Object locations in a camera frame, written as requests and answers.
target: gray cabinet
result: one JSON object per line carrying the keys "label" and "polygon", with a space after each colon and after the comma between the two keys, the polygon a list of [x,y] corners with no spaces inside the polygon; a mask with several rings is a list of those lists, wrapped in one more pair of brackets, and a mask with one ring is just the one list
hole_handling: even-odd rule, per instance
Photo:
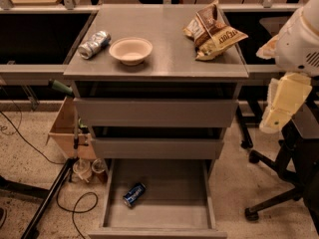
{"label": "gray cabinet", "polygon": [[[108,49],[91,61],[75,54],[64,74],[96,156],[109,165],[101,227],[91,238],[226,238],[215,227],[208,179],[248,75],[236,47],[213,63],[194,59],[180,29],[199,9],[102,7],[87,35],[147,38],[151,56],[128,67]],[[122,198],[136,182],[147,191],[128,208]]]}

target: open drawer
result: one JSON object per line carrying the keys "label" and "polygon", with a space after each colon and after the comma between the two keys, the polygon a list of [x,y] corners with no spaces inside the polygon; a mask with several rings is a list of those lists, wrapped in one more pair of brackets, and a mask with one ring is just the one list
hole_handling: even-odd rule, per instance
{"label": "open drawer", "polygon": [[[129,208],[123,195],[136,182],[146,192]],[[113,159],[103,211],[93,239],[227,237],[215,228],[203,160]]]}

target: cabinet top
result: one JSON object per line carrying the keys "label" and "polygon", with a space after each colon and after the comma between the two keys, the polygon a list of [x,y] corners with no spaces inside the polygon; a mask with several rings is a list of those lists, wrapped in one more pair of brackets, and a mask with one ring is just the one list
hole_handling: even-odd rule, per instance
{"label": "cabinet top", "polygon": [[[153,44],[151,55],[137,66],[125,66],[109,54],[107,47],[90,60],[75,53],[64,73],[69,80],[211,80],[240,79],[248,74],[235,46],[210,62],[196,61],[191,39],[183,27],[203,5],[103,5],[84,41],[100,30],[112,41],[140,37]],[[224,22],[218,12],[218,20]]]}

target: cardboard box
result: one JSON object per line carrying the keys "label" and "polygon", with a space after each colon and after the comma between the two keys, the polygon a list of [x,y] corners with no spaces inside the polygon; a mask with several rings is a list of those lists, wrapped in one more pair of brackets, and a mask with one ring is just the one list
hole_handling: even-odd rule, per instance
{"label": "cardboard box", "polygon": [[[73,99],[65,98],[49,132],[49,138],[56,142],[66,158],[74,156],[74,110]],[[78,157],[89,161],[97,159],[91,139],[89,133],[79,133]]]}

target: soda can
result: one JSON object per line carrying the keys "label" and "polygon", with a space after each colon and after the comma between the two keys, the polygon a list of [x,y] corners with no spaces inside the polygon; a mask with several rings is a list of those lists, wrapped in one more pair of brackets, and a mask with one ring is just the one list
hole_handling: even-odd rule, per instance
{"label": "soda can", "polygon": [[104,47],[110,44],[111,35],[107,31],[95,33],[87,42],[80,45],[78,52],[86,60],[99,53]]}
{"label": "soda can", "polygon": [[123,196],[124,203],[128,205],[129,207],[132,207],[133,204],[138,200],[138,198],[144,194],[146,191],[146,187],[138,182],[134,185],[130,191]]}

